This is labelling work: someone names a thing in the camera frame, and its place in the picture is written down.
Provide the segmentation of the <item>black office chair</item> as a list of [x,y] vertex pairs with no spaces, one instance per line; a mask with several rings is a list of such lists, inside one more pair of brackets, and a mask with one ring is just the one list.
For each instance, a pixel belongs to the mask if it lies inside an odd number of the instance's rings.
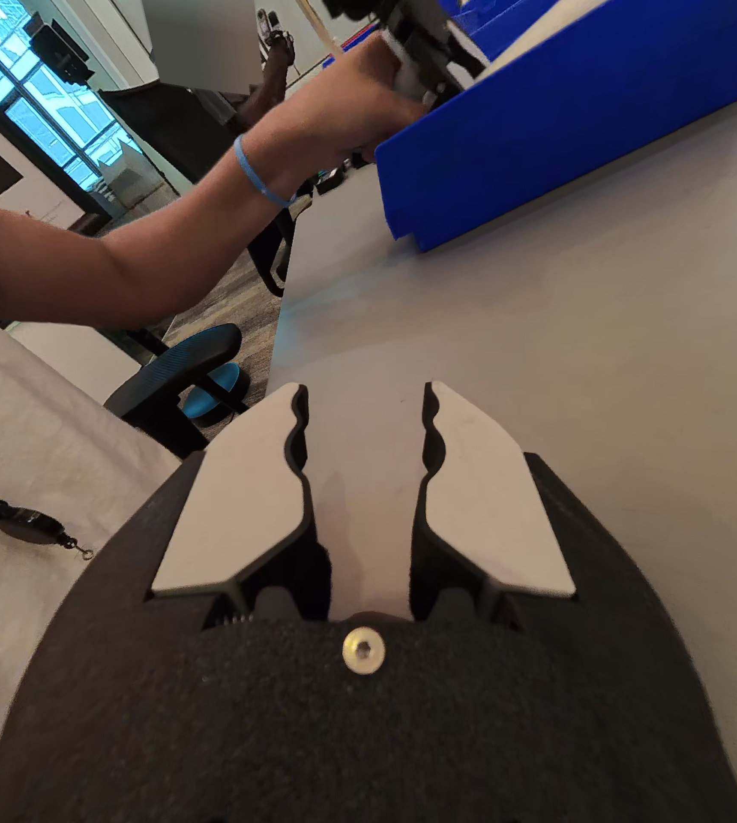
[[312,191],[301,189],[298,198],[283,209],[247,246],[250,259],[269,292],[281,299],[291,261],[295,219],[312,203]]

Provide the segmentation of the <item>person's light clothing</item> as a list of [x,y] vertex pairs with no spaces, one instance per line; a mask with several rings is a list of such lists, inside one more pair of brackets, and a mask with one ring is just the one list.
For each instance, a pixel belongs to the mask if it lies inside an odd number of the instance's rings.
[[[84,548],[99,550],[178,466],[0,328],[0,499],[58,520]],[[84,565],[70,550],[0,530],[0,734]]]

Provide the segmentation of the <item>person's left forearm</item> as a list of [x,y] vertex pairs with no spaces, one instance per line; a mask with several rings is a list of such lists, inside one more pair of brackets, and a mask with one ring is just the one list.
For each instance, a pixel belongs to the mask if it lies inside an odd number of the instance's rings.
[[154,324],[199,303],[278,211],[232,150],[187,196],[101,238],[0,209],[0,322]]

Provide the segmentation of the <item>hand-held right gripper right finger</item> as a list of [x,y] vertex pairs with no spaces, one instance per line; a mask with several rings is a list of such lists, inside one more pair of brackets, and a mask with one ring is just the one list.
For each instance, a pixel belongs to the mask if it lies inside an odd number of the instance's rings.
[[415,506],[410,597],[462,588],[472,598],[576,593],[518,442],[441,381],[425,384],[423,477]]

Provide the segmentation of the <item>person's left hand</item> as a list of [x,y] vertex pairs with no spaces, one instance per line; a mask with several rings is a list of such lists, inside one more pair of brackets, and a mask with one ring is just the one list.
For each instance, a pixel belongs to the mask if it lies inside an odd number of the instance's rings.
[[357,150],[373,157],[380,143],[427,112],[394,90],[400,67],[379,33],[336,58],[247,132],[241,146],[252,170],[286,200],[304,180]]

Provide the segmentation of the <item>blue plastic bin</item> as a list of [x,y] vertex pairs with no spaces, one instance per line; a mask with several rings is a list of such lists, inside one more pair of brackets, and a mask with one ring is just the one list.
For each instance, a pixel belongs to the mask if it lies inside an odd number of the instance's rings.
[[602,3],[376,152],[427,251],[737,101],[737,2]]

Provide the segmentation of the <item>blue chair seat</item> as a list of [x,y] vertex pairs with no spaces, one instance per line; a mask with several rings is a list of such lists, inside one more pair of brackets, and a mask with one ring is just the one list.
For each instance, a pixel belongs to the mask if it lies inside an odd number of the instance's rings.
[[[234,362],[242,344],[235,324],[210,327],[173,346],[147,330],[127,335],[155,358],[119,386],[106,399],[105,408],[177,458],[188,458],[208,447],[199,419],[223,420],[249,409],[244,398],[250,376]],[[181,394],[190,388],[206,394],[213,401],[212,408],[189,417],[179,403]]]

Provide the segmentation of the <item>blue wristband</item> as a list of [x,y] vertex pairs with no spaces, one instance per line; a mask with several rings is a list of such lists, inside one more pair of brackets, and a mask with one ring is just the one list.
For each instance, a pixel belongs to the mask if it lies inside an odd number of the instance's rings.
[[272,204],[278,206],[280,209],[289,209],[296,202],[297,195],[294,194],[291,198],[286,200],[284,198],[281,198],[281,196],[279,196],[275,192],[271,191],[271,189],[269,189],[269,187],[262,181],[262,179],[258,176],[256,171],[251,166],[250,161],[243,150],[242,139],[242,134],[236,137],[232,146],[232,151],[246,179],[249,180],[252,187],[263,198],[270,201]]

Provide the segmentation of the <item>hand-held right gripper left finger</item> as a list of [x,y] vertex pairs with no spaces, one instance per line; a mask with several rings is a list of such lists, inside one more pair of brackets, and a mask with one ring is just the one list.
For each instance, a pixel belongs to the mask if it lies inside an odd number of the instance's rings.
[[284,384],[206,449],[151,584],[160,598],[219,593],[331,597],[331,560],[318,542],[305,430],[309,391]]

